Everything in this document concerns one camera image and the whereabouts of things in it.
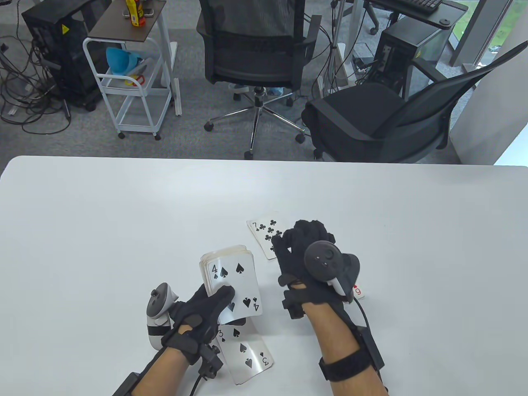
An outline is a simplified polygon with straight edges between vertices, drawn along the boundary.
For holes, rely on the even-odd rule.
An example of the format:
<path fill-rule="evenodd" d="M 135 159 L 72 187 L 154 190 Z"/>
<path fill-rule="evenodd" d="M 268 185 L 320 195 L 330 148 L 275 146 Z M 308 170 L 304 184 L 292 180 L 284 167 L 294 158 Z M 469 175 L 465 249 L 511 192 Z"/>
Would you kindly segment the person's left hand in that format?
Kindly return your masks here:
<path fill-rule="evenodd" d="M 205 285 L 186 302 L 177 302 L 170 311 L 173 329 L 165 334 L 163 347 L 177 349 L 190 365 L 200 358 L 200 347 L 209 345 L 218 332 L 219 315 L 234 299 L 235 289 L 231 285 L 221 286 L 208 296 Z"/>

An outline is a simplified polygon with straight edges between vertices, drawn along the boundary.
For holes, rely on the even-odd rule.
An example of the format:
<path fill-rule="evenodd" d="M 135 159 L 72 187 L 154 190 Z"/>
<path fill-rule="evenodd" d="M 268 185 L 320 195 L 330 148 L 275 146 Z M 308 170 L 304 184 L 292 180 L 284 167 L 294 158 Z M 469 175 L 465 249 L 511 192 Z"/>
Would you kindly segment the person's right hand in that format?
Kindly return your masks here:
<path fill-rule="evenodd" d="M 320 240 L 330 243 L 336 241 L 323 223 L 303 219 L 282 236 L 271 239 L 281 271 L 278 283 L 281 287 L 288 287 L 283 293 L 282 304 L 292 319 L 302 318 L 305 315 L 302 305 L 309 302 L 314 305 L 328 304 L 336 312 L 344 310 L 343 300 L 338 293 L 330 285 L 316 280 L 306 268 L 305 252 L 312 243 Z"/>

